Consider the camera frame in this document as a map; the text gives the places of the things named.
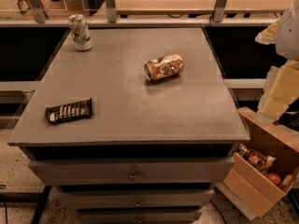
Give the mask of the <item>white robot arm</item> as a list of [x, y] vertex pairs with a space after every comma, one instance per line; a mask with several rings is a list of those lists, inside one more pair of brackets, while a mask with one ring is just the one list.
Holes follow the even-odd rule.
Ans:
[[282, 17], [262, 30], [255, 41], [274, 44], [276, 53], [287, 59], [280, 68], [272, 67], [263, 87], [258, 112], [278, 120], [299, 98], [299, 0], [294, 0]]

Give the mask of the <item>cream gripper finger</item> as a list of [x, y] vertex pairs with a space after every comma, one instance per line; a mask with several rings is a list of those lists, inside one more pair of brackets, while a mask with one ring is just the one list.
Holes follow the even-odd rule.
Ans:
[[277, 30], [278, 21], [274, 21], [267, 28], [256, 35], [255, 41], [263, 45], [275, 44], [277, 39]]
[[281, 67], [272, 66], [267, 73], [258, 113], [278, 120], [299, 98], [299, 62], [288, 60]]

